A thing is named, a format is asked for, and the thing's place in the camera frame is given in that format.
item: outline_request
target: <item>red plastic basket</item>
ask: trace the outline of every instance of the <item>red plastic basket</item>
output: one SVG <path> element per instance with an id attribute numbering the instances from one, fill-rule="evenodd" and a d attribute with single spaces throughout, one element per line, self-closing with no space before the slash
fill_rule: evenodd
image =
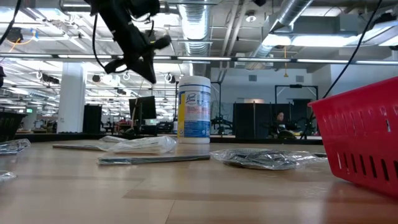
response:
<path id="1" fill-rule="evenodd" d="M 398 77 L 310 103 L 333 175 L 398 197 Z"/>

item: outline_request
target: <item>silver duct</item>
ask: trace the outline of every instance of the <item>silver duct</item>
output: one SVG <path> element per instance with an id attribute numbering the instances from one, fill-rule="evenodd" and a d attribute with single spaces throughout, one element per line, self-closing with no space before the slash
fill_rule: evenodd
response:
<path id="1" fill-rule="evenodd" d="M 178 6 L 182 17 L 182 32 L 187 40 L 207 40 L 209 38 L 210 7 L 201 4 L 182 4 Z M 208 56 L 206 43 L 185 43 L 189 56 Z M 206 76 L 205 63 L 191 63 L 190 75 Z"/>
<path id="2" fill-rule="evenodd" d="M 270 26 L 269 31 L 280 29 L 285 26 L 291 26 L 304 12 L 304 10 L 311 5 L 313 0 L 285 0 L 283 1 L 280 10 L 277 12 L 278 16 L 273 26 Z M 269 52 L 275 46 L 260 44 L 258 48 L 250 55 L 251 57 L 264 58 L 268 56 Z M 247 63 L 246 69 L 252 70 L 257 67 L 257 63 Z"/>

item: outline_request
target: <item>wooden table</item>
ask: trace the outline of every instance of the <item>wooden table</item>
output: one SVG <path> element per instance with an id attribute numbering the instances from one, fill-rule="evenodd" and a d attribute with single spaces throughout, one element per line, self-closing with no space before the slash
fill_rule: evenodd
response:
<path id="1" fill-rule="evenodd" d="M 54 142 L 94 144 L 92 141 Z M 4 224 L 398 223 L 398 204 L 332 176 L 328 163 L 287 171 L 218 161 L 96 165 L 103 152 L 34 143 L 0 157 L 18 178 L 0 187 Z M 322 152 L 322 146 L 180 145 L 178 154 L 234 147 Z"/>

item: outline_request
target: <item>black monitor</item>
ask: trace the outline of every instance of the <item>black monitor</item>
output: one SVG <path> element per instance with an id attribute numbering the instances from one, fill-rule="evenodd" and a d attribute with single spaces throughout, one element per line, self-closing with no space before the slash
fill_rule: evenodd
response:
<path id="1" fill-rule="evenodd" d="M 156 119 L 156 104 L 155 104 L 155 97 L 148 96 L 148 97 L 140 97 L 137 99 L 130 99 L 130 117 L 132 117 L 132 111 L 134 107 L 136 107 L 136 112 L 134 113 L 134 120 L 140 119 L 140 112 L 142 111 L 142 119 Z"/>

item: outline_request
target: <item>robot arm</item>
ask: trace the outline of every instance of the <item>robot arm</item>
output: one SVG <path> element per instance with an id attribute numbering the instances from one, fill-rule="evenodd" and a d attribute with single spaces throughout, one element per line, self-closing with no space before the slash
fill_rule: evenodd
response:
<path id="1" fill-rule="evenodd" d="M 118 58 L 105 65 L 106 73 L 113 73 L 122 65 L 140 74 L 151 83 L 156 83 L 153 66 L 154 50 L 167 47 L 171 43 L 168 35 L 149 41 L 149 37 L 132 23 L 131 16 L 138 18 L 146 14 L 156 15 L 160 10 L 159 0 L 85 0 L 91 6 L 91 15 L 100 14 L 114 40 L 123 51 Z"/>

